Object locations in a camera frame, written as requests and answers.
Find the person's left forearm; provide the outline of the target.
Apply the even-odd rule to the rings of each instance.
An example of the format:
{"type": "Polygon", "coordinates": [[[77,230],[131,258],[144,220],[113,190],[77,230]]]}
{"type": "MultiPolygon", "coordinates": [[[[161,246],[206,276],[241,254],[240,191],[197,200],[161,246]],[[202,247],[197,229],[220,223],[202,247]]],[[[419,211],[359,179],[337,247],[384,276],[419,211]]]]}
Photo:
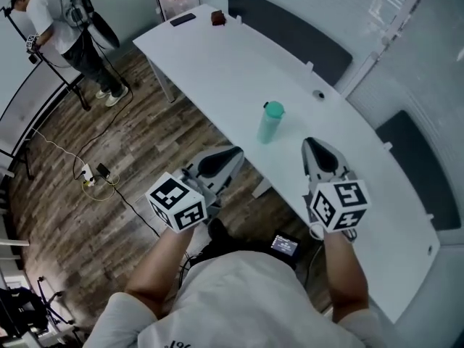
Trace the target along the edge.
{"type": "Polygon", "coordinates": [[[175,233],[166,229],[132,272],[124,292],[146,305],[155,316],[162,317],[162,308],[194,229],[175,233]]]}

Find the teal water bottle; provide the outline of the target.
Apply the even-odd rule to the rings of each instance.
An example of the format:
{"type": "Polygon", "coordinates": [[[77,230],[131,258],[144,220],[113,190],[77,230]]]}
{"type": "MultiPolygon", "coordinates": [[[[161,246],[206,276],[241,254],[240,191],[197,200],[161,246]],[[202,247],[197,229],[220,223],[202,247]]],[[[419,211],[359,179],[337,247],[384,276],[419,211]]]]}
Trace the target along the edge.
{"type": "Polygon", "coordinates": [[[262,144],[270,143],[276,134],[280,122],[281,117],[271,117],[264,113],[257,131],[257,140],[262,144]]]}

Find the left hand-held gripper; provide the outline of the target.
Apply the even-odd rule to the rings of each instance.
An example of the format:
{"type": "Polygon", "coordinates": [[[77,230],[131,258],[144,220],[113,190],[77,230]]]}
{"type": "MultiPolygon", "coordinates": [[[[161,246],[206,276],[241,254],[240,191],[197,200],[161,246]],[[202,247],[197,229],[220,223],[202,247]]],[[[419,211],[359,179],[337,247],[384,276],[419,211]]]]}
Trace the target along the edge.
{"type": "Polygon", "coordinates": [[[238,146],[198,153],[190,168],[163,173],[146,191],[155,215],[175,233],[209,224],[220,210],[220,191],[230,185],[244,161],[238,146]]]}

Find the person's black trousers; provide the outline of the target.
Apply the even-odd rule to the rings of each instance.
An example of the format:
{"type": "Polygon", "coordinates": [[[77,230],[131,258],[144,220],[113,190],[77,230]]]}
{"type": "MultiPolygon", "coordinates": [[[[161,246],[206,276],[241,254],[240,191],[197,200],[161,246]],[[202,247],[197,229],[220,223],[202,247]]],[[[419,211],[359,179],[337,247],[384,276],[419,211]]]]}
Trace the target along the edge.
{"type": "Polygon", "coordinates": [[[211,260],[216,257],[239,251],[259,252],[263,254],[268,254],[271,257],[274,257],[284,262],[293,270],[295,270],[297,266],[296,261],[292,257],[282,252],[279,252],[278,250],[272,249],[270,246],[268,246],[267,243],[259,241],[243,242],[235,241],[234,239],[232,239],[231,241],[211,240],[209,244],[206,247],[204,247],[203,250],[197,256],[195,256],[191,264],[195,265],[206,260],[211,260]]]}

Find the black chair with star base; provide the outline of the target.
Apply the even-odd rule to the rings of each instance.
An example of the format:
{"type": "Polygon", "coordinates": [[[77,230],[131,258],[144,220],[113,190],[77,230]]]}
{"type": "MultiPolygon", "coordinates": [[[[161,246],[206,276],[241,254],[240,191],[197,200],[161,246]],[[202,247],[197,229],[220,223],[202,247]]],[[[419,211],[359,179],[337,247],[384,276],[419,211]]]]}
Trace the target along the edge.
{"type": "Polygon", "coordinates": [[[26,331],[44,333],[49,324],[59,322],[73,326],[73,319],[65,320],[51,306],[52,302],[64,295],[63,291],[56,291],[47,298],[42,288],[46,279],[37,279],[38,293],[23,286],[3,289],[0,287],[0,327],[8,336],[20,338],[26,331]]]}

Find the white power strip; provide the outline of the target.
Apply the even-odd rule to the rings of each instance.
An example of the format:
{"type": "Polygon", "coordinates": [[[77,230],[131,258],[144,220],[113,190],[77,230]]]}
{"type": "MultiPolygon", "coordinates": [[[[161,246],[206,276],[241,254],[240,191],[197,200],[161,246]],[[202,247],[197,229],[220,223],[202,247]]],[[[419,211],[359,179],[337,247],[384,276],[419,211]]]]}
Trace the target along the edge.
{"type": "Polygon", "coordinates": [[[94,174],[89,164],[85,164],[81,169],[81,175],[84,178],[85,186],[93,186],[96,182],[94,174]]]}

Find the green round plastic cap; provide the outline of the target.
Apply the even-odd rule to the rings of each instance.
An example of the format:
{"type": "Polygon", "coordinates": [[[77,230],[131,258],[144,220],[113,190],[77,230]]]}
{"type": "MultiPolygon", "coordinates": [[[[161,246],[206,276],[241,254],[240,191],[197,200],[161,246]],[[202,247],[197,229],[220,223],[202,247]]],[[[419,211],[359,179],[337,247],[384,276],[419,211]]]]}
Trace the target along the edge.
{"type": "Polygon", "coordinates": [[[266,102],[263,108],[264,108],[264,113],[267,117],[277,119],[277,120],[280,120],[285,113],[284,106],[279,101],[266,102]]]}

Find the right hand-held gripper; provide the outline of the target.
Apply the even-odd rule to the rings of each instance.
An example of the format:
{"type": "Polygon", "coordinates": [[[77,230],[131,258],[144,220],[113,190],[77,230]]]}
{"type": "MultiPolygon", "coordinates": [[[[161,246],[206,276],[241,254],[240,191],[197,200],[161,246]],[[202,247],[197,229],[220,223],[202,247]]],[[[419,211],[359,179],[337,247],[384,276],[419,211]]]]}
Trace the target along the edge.
{"type": "MultiPolygon", "coordinates": [[[[349,165],[344,155],[329,143],[308,137],[302,142],[305,175],[312,182],[319,175],[346,175],[349,165]]],[[[370,208],[370,196],[364,180],[338,180],[318,183],[310,202],[310,211],[327,233],[355,229],[370,208]]]]}

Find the dark desk partition panel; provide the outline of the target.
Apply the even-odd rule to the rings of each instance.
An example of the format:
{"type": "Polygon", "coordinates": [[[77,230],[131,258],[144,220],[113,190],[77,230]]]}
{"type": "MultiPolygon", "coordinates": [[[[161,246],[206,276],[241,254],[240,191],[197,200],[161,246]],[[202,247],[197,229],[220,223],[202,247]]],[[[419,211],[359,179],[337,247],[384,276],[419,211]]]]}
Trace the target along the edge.
{"type": "Polygon", "coordinates": [[[300,17],[267,0],[228,0],[228,14],[263,34],[335,86],[352,63],[352,55],[300,17]]]}
{"type": "Polygon", "coordinates": [[[408,177],[436,231],[461,227],[451,186],[432,148],[411,116],[401,110],[377,127],[377,136],[390,143],[391,154],[408,177]]]}

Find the whiteboard on black stand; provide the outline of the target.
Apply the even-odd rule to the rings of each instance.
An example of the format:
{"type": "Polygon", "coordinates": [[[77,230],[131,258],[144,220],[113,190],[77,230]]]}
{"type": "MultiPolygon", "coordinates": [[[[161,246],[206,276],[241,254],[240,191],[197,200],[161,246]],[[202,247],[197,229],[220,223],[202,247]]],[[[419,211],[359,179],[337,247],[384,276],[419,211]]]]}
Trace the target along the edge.
{"type": "Polygon", "coordinates": [[[26,50],[34,29],[26,16],[0,8],[0,181],[10,166],[24,161],[22,145],[31,128],[69,93],[85,111],[91,109],[78,87],[83,76],[46,45],[38,54],[26,50]]]}

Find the small black display device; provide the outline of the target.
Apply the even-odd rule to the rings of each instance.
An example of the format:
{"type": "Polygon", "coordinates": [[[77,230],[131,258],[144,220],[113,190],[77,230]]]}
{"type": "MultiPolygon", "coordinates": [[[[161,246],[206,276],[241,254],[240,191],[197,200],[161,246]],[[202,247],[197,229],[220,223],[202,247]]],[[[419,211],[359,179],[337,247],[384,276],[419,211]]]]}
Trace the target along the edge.
{"type": "Polygon", "coordinates": [[[300,240],[287,236],[285,233],[277,233],[272,240],[270,248],[288,258],[295,259],[298,256],[300,240]]]}

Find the white table leg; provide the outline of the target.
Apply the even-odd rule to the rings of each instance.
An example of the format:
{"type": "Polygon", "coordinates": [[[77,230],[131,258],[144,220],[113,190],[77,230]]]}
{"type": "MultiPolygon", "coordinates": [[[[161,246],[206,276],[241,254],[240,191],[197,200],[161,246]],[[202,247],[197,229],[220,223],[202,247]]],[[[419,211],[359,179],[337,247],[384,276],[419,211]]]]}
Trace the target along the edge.
{"type": "Polygon", "coordinates": [[[257,199],[258,197],[262,196],[265,194],[269,189],[272,188],[271,183],[269,180],[263,178],[260,183],[257,185],[257,187],[254,189],[252,192],[252,196],[257,199]]]}
{"type": "Polygon", "coordinates": [[[163,73],[163,71],[161,71],[161,69],[158,68],[158,66],[155,65],[155,63],[153,63],[153,61],[150,60],[150,58],[146,58],[155,77],[157,78],[163,92],[164,92],[164,95],[166,96],[167,100],[170,102],[170,103],[173,103],[175,101],[175,97],[173,96],[173,93],[172,91],[170,90],[170,86],[167,82],[167,78],[165,76],[165,74],[163,73]]]}

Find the white shelf unit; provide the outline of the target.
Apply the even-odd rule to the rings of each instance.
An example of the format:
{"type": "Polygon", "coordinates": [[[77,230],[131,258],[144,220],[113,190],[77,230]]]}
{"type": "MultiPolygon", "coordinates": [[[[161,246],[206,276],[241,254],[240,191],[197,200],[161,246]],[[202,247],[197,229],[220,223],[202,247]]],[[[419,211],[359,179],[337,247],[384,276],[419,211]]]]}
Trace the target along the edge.
{"type": "Polygon", "coordinates": [[[0,166],[0,260],[16,262],[16,266],[22,270],[22,249],[30,243],[18,237],[13,221],[9,181],[14,176],[14,173],[0,166]]]}

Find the person's right forearm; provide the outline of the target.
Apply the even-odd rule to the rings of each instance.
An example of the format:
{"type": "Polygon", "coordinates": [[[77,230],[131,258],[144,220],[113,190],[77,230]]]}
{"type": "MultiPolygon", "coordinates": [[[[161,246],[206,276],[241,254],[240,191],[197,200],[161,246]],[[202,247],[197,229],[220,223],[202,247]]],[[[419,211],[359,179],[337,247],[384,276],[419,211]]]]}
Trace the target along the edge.
{"type": "Polygon", "coordinates": [[[333,321],[369,307],[368,282],[351,243],[341,232],[324,234],[328,290],[333,321]]]}

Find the person's left black shoe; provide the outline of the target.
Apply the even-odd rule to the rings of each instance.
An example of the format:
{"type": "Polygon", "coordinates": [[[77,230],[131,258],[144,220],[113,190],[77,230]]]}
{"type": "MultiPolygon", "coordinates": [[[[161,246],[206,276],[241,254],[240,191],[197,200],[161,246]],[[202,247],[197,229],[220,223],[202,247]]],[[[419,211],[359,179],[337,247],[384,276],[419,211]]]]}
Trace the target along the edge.
{"type": "Polygon", "coordinates": [[[231,239],[223,222],[217,217],[210,221],[207,231],[214,245],[227,244],[231,239]]]}

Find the person's white t-shirt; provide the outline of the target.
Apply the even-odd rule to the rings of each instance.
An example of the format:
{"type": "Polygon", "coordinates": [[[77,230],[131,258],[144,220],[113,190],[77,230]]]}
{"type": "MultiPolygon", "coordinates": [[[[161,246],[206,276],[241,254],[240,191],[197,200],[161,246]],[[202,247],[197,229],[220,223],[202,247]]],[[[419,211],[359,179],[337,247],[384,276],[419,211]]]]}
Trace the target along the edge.
{"type": "Polygon", "coordinates": [[[259,252],[234,252],[188,272],[168,315],[118,292],[84,348],[386,348],[372,310],[338,323],[311,304],[294,271],[259,252]]]}

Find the black phone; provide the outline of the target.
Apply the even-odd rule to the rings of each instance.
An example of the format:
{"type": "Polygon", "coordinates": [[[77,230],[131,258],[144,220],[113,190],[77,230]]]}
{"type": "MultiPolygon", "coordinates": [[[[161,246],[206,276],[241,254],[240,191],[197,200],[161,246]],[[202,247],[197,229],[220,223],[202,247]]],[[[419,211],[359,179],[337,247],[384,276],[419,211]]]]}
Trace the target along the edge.
{"type": "Polygon", "coordinates": [[[187,14],[184,14],[184,15],[181,15],[173,20],[170,21],[170,24],[173,26],[173,27],[177,27],[179,25],[182,25],[186,22],[189,22],[191,20],[194,20],[196,18],[196,15],[189,12],[187,14]]]}

